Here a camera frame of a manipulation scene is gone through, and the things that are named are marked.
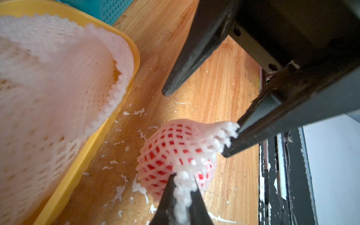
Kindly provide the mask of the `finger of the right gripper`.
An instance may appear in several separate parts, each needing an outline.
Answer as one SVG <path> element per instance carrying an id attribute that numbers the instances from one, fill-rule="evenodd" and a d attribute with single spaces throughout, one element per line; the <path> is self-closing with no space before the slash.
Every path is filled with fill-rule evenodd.
<path id="1" fill-rule="evenodd" d="M 162 94 L 174 94 L 229 35 L 242 1 L 200 0 L 186 39 Z"/>

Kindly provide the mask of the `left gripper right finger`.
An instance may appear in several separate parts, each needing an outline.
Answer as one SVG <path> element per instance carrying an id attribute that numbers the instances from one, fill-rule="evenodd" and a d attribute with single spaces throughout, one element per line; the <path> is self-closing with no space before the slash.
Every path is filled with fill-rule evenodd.
<path id="1" fill-rule="evenodd" d="M 212 219 L 210 218 L 200 189 L 191 192 L 192 204 L 189 207 L 190 224 L 191 225 L 213 225 Z"/>

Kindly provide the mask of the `yellow plastic tray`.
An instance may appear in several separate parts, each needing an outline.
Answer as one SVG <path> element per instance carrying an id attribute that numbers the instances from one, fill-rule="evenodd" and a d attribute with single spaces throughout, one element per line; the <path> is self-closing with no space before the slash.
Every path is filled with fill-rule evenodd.
<path id="1" fill-rule="evenodd" d="M 135 42 L 125 33 L 118 29 L 83 13 L 71 6 L 56 1 L 1 1 L 1 16 L 33 16 L 33 15 L 58 15 L 60 17 L 68 18 L 76 22 L 80 26 L 85 26 L 89 23 L 101 27 L 109 32 L 123 37 L 132 51 L 134 56 L 134 73 L 137 73 L 140 66 L 140 53 Z M 84 143 L 83 148 L 78 155 L 73 159 L 72 164 L 68 167 L 66 174 L 54 190 L 51 196 L 48 196 L 43 202 L 27 216 L 22 222 L 24 225 L 50 225 L 64 210 L 68 203 L 72 192 L 75 190 L 80 182 L 83 173 L 89 167 L 90 162 L 97 153 L 98 148 L 102 144 L 105 136 L 109 132 L 111 125 L 114 123 L 117 114 L 121 111 L 127 98 L 133 89 L 133 83 L 130 82 L 122 101 L 117 108 L 105 120 L 105 122 L 94 132 L 88 140 Z"/>

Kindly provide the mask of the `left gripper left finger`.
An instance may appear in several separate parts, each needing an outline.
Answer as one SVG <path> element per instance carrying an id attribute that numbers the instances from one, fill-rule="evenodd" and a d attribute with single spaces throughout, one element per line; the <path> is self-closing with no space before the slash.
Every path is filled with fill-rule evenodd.
<path id="1" fill-rule="evenodd" d="M 177 225 L 174 215 L 174 207 L 176 204 L 176 199 L 173 196 L 175 189 L 174 177 L 175 174 L 169 176 L 157 212 L 150 222 L 150 225 Z"/>

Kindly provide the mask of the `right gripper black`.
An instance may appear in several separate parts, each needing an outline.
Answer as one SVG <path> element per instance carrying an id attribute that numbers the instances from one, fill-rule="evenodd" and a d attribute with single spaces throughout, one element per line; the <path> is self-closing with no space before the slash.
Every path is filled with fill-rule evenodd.
<path id="1" fill-rule="evenodd" d="M 241 1 L 230 36 L 269 74 L 357 53 L 359 1 Z M 360 60 L 279 72 L 238 120 L 226 158 L 293 128 L 360 108 Z"/>

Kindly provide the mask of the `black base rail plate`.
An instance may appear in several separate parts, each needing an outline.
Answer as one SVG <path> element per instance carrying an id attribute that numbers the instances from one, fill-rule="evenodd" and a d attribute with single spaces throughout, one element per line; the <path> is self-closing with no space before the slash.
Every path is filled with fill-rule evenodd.
<path id="1" fill-rule="evenodd" d="M 278 133 L 259 143 L 260 225 L 317 225 L 317 211 L 300 106 L 280 119 Z"/>

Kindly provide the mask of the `netted apple bottom hidden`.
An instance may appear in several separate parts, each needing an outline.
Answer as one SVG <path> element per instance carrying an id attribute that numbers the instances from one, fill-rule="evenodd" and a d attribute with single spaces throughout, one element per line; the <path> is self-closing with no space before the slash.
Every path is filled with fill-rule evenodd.
<path id="1" fill-rule="evenodd" d="M 194 206 L 191 194 L 208 189 L 216 170 L 217 154 L 237 138 L 239 124 L 231 121 L 200 123 L 188 119 L 172 120 L 144 143 L 136 170 L 141 185 L 154 201 L 160 202 L 168 179 L 174 175 L 174 217 L 181 225 L 190 223 Z"/>

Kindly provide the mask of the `teal plastic basket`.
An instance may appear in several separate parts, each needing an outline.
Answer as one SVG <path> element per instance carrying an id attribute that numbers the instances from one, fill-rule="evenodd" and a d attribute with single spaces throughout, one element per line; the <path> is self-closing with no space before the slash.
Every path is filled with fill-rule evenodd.
<path id="1" fill-rule="evenodd" d="M 59 0 L 108 25 L 114 25 L 133 0 Z"/>

